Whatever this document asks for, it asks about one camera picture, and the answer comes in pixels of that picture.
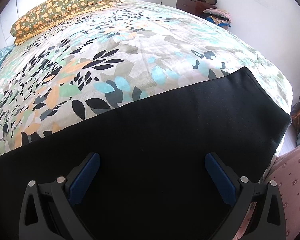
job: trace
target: green floral blanket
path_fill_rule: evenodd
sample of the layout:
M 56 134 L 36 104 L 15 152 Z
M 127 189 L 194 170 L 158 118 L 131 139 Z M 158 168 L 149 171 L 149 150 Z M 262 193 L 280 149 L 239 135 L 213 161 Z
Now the green floral blanket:
M 3 62 L 0 155 L 113 108 L 243 66 L 289 113 L 292 89 L 282 73 L 208 21 L 137 1 L 77 16 L 15 47 Z

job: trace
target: brown drawer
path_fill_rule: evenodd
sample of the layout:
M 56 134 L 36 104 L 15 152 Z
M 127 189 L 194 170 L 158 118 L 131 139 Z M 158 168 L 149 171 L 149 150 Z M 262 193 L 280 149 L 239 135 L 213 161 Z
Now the brown drawer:
M 195 14 L 197 3 L 191 0 L 177 0 L 176 8 L 185 12 Z

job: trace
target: yellow trim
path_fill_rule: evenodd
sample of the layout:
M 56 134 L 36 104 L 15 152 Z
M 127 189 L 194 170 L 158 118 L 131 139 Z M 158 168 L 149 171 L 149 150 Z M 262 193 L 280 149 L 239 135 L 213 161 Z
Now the yellow trim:
M 95 7 L 95 6 L 98 6 L 98 5 L 97 5 L 97 4 L 92 4 L 92 5 L 90 5 L 90 6 L 91 6 L 91 7 Z M 69 14 L 69 15 L 67 15 L 66 17 L 64 17 L 64 18 L 62 18 L 61 20 L 59 20 L 58 23 L 54 22 L 53 24 L 50 24 L 50 25 L 48 25 L 47 27 L 42 28 L 41 30 L 37 30 L 37 31 L 35 31 L 34 33 L 29 33 L 26 37 L 23 37 L 23 38 L 17 37 L 17 38 L 15 39 L 15 41 L 14 41 L 14 44 L 16 44 L 16 45 L 21 45 L 22 43 L 24 43 L 24 42 L 27 41 L 28 39 L 32 38 L 33 36 L 36 36 L 36 35 L 38 35 L 39 33 L 42 33 L 42 32 L 44 32 L 44 31 L 46 31 L 46 30 L 48 30 L 48 29 L 50 29 L 50 28 L 52 28 L 52 27 L 54 27 L 54 26 L 56 26 L 56 25 L 58 25 L 58 24 L 60 24 L 60 23 L 62 23 L 62 22 L 64 22 L 64 21 L 70 20 L 71 18 L 76 17 L 76 16 L 78 16 L 78 15 L 81 15 L 81 14 L 84 14 L 84 13 L 87 13 L 87 12 L 99 11 L 99 10 L 106 9 L 106 8 L 110 8 L 110 7 L 114 7 L 114 5 L 104 5 L 104 6 L 102 6 L 102 7 L 94 8 L 93 10 L 92 10 L 92 9 L 88 9 L 87 11 L 84 10 L 84 11 L 81 11 L 81 12 L 77 12 L 77 13 L 75 13 L 75 14 Z

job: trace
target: floral bedsheet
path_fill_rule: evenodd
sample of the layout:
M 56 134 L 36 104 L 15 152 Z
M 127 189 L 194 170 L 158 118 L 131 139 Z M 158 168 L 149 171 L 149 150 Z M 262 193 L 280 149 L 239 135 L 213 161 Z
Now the floral bedsheet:
M 7 56 L 0 71 L 0 155 L 65 127 L 246 66 L 287 113 L 282 73 L 230 32 L 181 10 L 139 1 L 86 13 Z

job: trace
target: leaf-patterned bedsheet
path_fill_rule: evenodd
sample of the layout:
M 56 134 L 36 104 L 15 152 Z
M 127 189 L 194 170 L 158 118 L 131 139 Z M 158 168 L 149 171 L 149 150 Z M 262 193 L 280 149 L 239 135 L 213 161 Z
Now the leaf-patterned bedsheet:
M 282 73 L 230 32 L 181 10 L 126 1 L 17 46 L 0 71 L 0 155 L 124 104 L 246 66 L 287 113 Z

